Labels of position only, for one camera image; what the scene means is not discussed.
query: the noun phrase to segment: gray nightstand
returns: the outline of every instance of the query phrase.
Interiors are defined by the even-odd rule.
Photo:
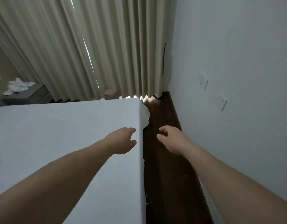
[[[52,100],[52,96],[43,84],[37,84],[21,93],[4,96],[2,100],[6,105],[47,104]]]

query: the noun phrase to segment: hand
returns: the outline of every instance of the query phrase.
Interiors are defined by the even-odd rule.
[[[172,126],[163,126],[159,129],[167,133],[167,137],[162,134],[157,134],[158,140],[165,145],[168,151],[184,155],[186,149],[195,145],[190,139],[178,128]]]
[[[135,131],[135,128],[123,127],[108,134],[104,140],[110,144],[114,154],[125,154],[136,145],[136,140],[130,140]]]

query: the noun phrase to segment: forearm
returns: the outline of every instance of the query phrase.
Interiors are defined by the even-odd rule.
[[[228,223],[287,223],[287,202],[192,144],[184,156]]]
[[[0,223],[62,223],[111,155],[101,140],[42,167],[0,195]]]

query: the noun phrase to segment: drawer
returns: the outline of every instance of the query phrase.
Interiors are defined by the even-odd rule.
[[[28,99],[31,104],[37,104],[47,93],[48,93],[48,90],[46,89],[46,87],[42,86]]]
[[[52,96],[50,93],[47,93],[37,104],[48,104],[52,101]]]

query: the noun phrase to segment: white bed sheet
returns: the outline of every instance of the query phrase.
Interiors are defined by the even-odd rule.
[[[145,223],[142,142],[148,120],[138,99],[0,107],[0,193],[67,153],[134,127],[136,146],[105,163],[65,223]]]

